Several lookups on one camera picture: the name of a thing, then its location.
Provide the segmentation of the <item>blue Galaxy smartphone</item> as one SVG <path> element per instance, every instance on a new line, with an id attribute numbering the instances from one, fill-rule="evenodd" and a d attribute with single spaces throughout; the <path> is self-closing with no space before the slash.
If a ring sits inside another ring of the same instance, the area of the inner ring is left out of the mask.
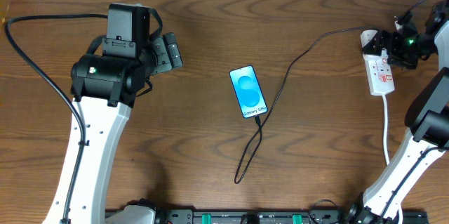
<path id="1" fill-rule="evenodd" d="M 259 116 L 268 111 L 252 65 L 231 70 L 229 76 L 244 119 Z"/>

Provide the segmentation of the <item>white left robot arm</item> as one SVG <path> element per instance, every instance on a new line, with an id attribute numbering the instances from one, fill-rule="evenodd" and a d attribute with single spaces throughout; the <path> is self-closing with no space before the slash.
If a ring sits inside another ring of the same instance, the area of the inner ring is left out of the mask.
<path id="1" fill-rule="evenodd" d="M 45 223 L 163 223 L 140 200 L 108 215 L 106 196 L 116 149 L 135 99 L 150 77 L 182 66 L 175 35 L 162 34 L 153 8 L 111 4 L 107 33 L 93 40 L 71 71 L 75 114 L 57 191 Z"/>

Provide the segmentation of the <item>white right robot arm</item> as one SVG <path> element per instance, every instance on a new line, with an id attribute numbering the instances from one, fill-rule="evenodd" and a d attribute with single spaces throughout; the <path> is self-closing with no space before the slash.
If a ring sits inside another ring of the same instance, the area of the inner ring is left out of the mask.
<path id="1" fill-rule="evenodd" d="M 362 55 L 372 72 L 368 81 L 389 81 L 381 63 L 413 70 L 419 60 L 438 56 L 438 73 L 406 113 L 406 133 L 381 176 L 353 203 L 343 223 L 395 223 L 401 202 L 426 169 L 448 151 L 448 0 L 431 9 L 419 33 L 408 9 L 395 22 L 396 31 L 366 30 Z"/>

